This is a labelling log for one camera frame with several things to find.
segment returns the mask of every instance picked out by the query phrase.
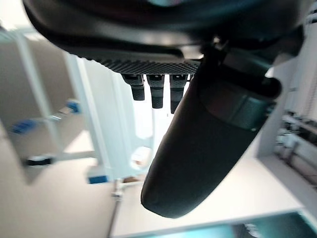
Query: blue clip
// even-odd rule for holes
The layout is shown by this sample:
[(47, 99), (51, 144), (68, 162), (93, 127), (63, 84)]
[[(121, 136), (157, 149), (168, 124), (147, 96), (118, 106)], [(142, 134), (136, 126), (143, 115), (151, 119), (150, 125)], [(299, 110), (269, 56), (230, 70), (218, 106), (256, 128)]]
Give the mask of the blue clip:
[(104, 183), (104, 182), (108, 182), (107, 176), (96, 176), (96, 177), (90, 177), (89, 178), (89, 183), (90, 184)]
[(17, 134), (26, 134), (36, 127), (36, 122), (31, 119), (19, 121), (12, 125), (11, 131)]
[(68, 101), (66, 106), (72, 110), (73, 113), (81, 113), (79, 103), (74, 101)]

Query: white wall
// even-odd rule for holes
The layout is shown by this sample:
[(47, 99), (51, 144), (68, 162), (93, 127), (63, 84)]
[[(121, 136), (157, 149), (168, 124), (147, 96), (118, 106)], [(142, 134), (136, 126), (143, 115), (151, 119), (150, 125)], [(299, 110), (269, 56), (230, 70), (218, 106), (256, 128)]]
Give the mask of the white wall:
[(0, 0), (0, 19), (15, 27), (30, 26), (22, 0)]
[(95, 160), (59, 162), (27, 184), (2, 128), (0, 132), (0, 237), (105, 238), (113, 188), (110, 183), (87, 184), (86, 171)]

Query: black connector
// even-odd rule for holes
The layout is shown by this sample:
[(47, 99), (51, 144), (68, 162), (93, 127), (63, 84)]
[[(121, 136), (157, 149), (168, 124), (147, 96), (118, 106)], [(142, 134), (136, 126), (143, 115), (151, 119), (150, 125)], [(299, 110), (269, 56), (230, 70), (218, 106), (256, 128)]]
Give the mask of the black connector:
[(184, 87), (187, 82), (188, 75), (171, 75), (169, 77), (170, 84), (170, 112), (174, 114), (179, 102), (183, 98)]
[(135, 101), (144, 101), (144, 79), (143, 75), (122, 74), (124, 82), (131, 86), (132, 96)]
[(147, 75), (147, 80), (151, 89), (152, 108), (159, 109), (163, 107), (165, 75)]

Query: white floor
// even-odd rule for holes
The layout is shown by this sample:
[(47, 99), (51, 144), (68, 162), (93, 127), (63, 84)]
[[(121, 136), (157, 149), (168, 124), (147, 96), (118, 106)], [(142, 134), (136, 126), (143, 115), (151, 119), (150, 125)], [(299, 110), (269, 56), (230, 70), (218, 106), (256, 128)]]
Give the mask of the white floor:
[(27, 184), (18, 161), (0, 128), (0, 237), (106, 237), (113, 187), (87, 184), (86, 170), (94, 159), (59, 162), (32, 184)]

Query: white panel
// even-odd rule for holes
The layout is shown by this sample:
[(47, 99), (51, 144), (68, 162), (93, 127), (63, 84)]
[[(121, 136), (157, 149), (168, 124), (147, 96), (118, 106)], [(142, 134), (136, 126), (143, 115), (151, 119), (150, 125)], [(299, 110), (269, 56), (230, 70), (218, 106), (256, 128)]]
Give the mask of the white panel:
[(179, 219), (164, 218), (146, 210), (140, 203), (140, 193), (141, 186), (126, 188), (113, 237), (172, 232), (181, 228), (241, 221), (302, 208), (302, 204), (261, 162), (248, 156), (238, 162), (201, 205)]

